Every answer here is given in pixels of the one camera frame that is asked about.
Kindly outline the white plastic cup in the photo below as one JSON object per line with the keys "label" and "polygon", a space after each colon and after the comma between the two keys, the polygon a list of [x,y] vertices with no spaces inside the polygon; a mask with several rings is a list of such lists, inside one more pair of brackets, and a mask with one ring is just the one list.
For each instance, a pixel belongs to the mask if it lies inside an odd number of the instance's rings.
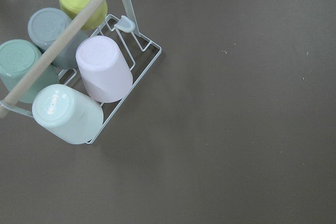
{"label": "white plastic cup", "polygon": [[63,84],[42,89],[34,99],[32,113],[39,125],[69,144],[92,140],[103,125],[101,106]]}

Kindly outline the pink plastic cup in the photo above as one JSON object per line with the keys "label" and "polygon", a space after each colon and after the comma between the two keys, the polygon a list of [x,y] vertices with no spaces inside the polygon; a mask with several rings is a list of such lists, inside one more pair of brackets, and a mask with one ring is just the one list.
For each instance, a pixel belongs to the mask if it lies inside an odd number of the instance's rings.
{"label": "pink plastic cup", "polygon": [[118,44],[109,37],[84,40],[77,48],[76,61],[88,95],[98,102],[119,101],[133,85],[131,70]]}

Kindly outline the green plastic cup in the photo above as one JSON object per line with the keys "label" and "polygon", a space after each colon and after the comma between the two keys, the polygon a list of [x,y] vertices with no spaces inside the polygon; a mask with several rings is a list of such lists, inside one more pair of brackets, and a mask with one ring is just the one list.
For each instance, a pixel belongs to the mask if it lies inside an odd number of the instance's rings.
{"label": "green plastic cup", "polygon": [[[1,44],[1,80],[8,91],[14,88],[41,56],[41,51],[26,40],[14,39]],[[20,101],[33,103],[39,91],[58,83],[59,77],[56,70],[53,66],[49,66]]]}

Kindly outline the grey plastic cup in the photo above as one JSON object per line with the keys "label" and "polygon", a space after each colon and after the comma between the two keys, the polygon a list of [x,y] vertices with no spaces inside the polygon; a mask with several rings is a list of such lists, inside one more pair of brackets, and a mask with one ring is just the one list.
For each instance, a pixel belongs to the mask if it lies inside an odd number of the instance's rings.
{"label": "grey plastic cup", "polygon": [[[43,8],[35,12],[28,21],[27,29],[30,39],[45,52],[71,23],[63,11],[56,8]],[[78,46],[88,38],[79,31],[70,43],[53,60],[52,65],[64,70],[77,68],[76,51]]]}

